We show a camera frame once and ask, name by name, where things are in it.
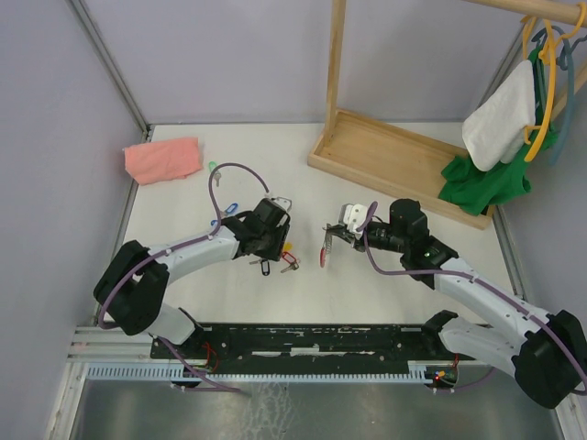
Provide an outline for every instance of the wooden rack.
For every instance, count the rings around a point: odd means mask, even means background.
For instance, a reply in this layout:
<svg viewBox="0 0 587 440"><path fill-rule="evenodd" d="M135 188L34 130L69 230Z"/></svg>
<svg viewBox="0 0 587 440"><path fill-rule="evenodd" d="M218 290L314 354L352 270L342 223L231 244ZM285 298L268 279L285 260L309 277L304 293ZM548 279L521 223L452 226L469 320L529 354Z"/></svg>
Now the wooden rack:
<svg viewBox="0 0 587 440"><path fill-rule="evenodd" d="M581 12L576 5L549 0L464 1L568 24L576 24ZM308 165L393 197L417 199L430 211L484 229L492 222L493 206L473 216L437 198L445 183L440 173L455 156L467 156L465 149L337 108L346 5L346 0L332 2L326 122L308 156ZM587 28L587 17L582 26ZM587 81L587 61L576 76L575 93ZM566 100L564 90L555 103L555 115Z"/></svg>

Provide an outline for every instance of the white wall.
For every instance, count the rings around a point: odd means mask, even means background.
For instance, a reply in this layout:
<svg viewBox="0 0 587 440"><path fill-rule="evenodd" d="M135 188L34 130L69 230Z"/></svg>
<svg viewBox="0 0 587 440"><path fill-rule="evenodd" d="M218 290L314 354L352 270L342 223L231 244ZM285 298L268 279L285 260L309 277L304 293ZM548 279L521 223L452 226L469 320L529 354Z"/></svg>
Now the white wall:
<svg viewBox="0 0 587 440"><path fill-rule="evenodd" d="M330 0L86 0L151 123L323 120ZM460 0L349 0L339 102L454 120L479 103L520 17Z"/></svg>
<svg viewBox="0 0 587 440"><path fill-rule="evenodd" d="M566 309L587 331L587 88L577 94L570 137L556 166L549 152L528 169L533 191L505 206L531 299L556 313ZM587 399L583 398L583 410Z"/></svg>
<svg viewBox="0 0 587 440"><path fill-rule="evenodd" d="M140 139L62 0L0 14L0 437L41 438L110 258Z"/></svg>

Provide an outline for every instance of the green cloth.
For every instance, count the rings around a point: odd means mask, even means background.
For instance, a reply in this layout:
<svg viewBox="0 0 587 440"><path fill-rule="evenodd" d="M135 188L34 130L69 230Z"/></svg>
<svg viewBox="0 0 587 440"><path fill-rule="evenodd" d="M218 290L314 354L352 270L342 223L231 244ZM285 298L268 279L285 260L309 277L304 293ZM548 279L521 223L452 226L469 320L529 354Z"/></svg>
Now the green cloth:
<svg viewBox="0 0 587 440"><path fill-rule="evenodd" d="M532 61L534 68L537 121L542 121L544 116L542 103L539 99L539 90L541 86L546 90L544 65L537 56L541 49L541 47L534 49L528 57ZM532 143L534 143L536 136L537 130L534 130L530 136ZM557 137L558 133L552 125L549 125L540 151L554 145ZM530 193L532 185L526 178L526 169L530 162L524 161L530 147L530 145L524 144L512 162L498 162L489 171L478 170L471 157L456 157L442 171L447 183L440 191L438 198L460 206L468 214L479 215L489 204L504 204L518 195Z"/></svg>

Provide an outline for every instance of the clothes hanger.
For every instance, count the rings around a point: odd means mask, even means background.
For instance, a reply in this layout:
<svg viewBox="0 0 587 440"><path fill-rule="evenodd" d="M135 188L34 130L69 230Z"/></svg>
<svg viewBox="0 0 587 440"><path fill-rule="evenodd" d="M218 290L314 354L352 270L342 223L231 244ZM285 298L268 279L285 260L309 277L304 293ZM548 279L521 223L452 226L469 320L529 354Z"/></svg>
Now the clothes hanger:
<svg viewBox="0 0 587 440"><path fill-rule="evenodd" d="M555 25L552 25L552 28L559 33L559 35L565 35L563 30ZM546 36L546 30L543 28L542 30L538 31L538 33L532 38L533 42L536 42L537 48L542 48L545 41L541 41ZM570 121L572 120L572 115L574 112L575 107L575 67L572 58L572 52L575 51L577 45L582 43L583 41L587 40L586 37L577 38L575 42L571 45L569 41L565 38L562 40L563 48L560 51L560 55L557 58L557 65L560 67L562 71L567 71L567 90L569 94L569 98L567 99L567 103L565 106L565 115L562 119L562 123L560 125L559 131L559 138L555 145L552 147L552 153L548 158L548 164L550 166L555 165L557 160L559 159L560 153L562 152L567 137L570 131Z"/></svg>
<svg viewBox="0 0 587 440"><path fill-rule="evenodd" d="M524 128L524 141L527 143L527 145L531 144L531 141L529 138L529 131L534 130L534 129L538 130L538 134L536 136L536 139L534 140L532 147L527 152L526 157L524 158L524 161L526 161L526 162L530 162L536 157L537 153L540 151L540 147L542 147L542 143L544 142L544 138L547 134L548 125L550 124L550 117L552 114L552 106L554 103L554 92L556 89L557 58L556 58L555 49L556 49L557 45L559 45L561 43L562 40L569 39L569 38L573 37L581 28L581 24L585 18L586 13L587 13L587 4L585 4L585 2L579 2L578 6L581 8L581 14L579 17L579 21L577 22L577 25L575 26L575 29L573 29L572 32L569 34L560 35L559 39L557 39L556 41L555 41L553 33L552 33L552 26L550 24L550 20L543 19L543 22L544 22L544 25L545 25L545 28L547 31L547 40L546 40L546 43L544 44L544 48L538 54L538 57L544 62L545 66L549 66L548 94L547 94L546 107L544 108L544 117L542 119L542 124L540 126L527 126ZM534 28L534 25L536 24L536 18L525 16L522 19L522 22L525 23L524 29L522 31L522 38L523 38L522 52L523 52L524 58L526 59L527 58L527 41L529 39L530 34L532 33L532 29Z"/></svg>
<svg viewBox="0 0 587 440"><path fill-rule="evenodd" d="M536 42L536 46L534 47L534 50L542 50L542 48L544 48L544 43L546 43L547 40L547 30L545 27L542 28L542 30L540 30L533 38L532 41ZM537 84L538 84L538 98L540 101L540 108L544 109L547 106L547 91L545 89L545 85L546 85L546 79L544 77L544 68L539 65L538 62L536 62L533 66L533 71L532 71L535 75L535 78L537 78Z"/></svg>
<svg viewBox="0 0 587 440"><path fill-rule="evenodd" d="M550 20L542 20L544 21L545 28L547 30L547 42L545 43L545 47L543 50L540 51L538 57L544 62L545 66L549 66L549 76L548 76L548 93L547 93L547 103L544 109L544 117L542 118L542 124L540 126L526 126L524 128L524 141L527 145L532 144L530 150L527 152L524 161L530 162L534 159L537 155L540 147L542 147L542 142L544 142L544 138L547 135L548 124L550 123L550 114L552 113L552 105L554 104L554 91L557 85L557 61L556 61L556 53L554 51L554 35L552 33L552 26L550 25ZM530 24L536 23L534 20L530 20ZM522 33L524 37L523 42L523 50L524 55L527 58L527 38L529 38L529 34L531 30L526 31L529 28L528 23L524 26L524 31ZM529 132L530 130L538 130L538 134L534 139L534 143L530 141Z"/></svg>

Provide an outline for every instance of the white tabletop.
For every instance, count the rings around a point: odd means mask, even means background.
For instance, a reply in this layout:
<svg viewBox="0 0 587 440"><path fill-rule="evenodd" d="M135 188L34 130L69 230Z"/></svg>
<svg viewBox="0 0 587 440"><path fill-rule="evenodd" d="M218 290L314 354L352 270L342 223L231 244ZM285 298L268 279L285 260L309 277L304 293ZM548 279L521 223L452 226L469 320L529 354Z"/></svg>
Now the white tabletop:
<svg viewBox="0 0 587 440"><path fill-rule="evenodd" d="M410 123L400 127L462 145L460 124ZM342 180L306 164L322 129L319 124L247 124L156 126L153 140L199 137L204 169L184 180L139 187L126 241L143 246L170 242L210 228L213 210L207 195L210 160L240 162L258 172L273 195L293 200L288 241L301 260L298 271L272 262L263 277L254 257L209 266L176 281L165 302L181 306L201 322L419 324L447 309L473 322L479 317L450 298L409 277L384 277L365 254L334 238L327 267L320 269L322 227L335 224L342 204L379 202L377 214L388 218L392 197ZM223 169L216 196L221 208L233 202L239 211L253 209L263 190L243 170ZM484 231L427 213L431 233L457 250L481 274L510 292L504 259L491 225ZM401 268L399 255L374 252L380 266Z"/></svg>

